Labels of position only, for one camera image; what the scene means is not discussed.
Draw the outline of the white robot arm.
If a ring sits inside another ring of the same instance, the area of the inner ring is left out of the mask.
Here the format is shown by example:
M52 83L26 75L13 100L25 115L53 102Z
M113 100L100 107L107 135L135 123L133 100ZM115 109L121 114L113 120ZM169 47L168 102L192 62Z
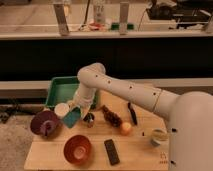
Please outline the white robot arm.
M77 73L79 86L73 101L92 104L98 90L107 91L169 122L169 171L213 171L213 95L192 91L182 95L106 74L93 63Z

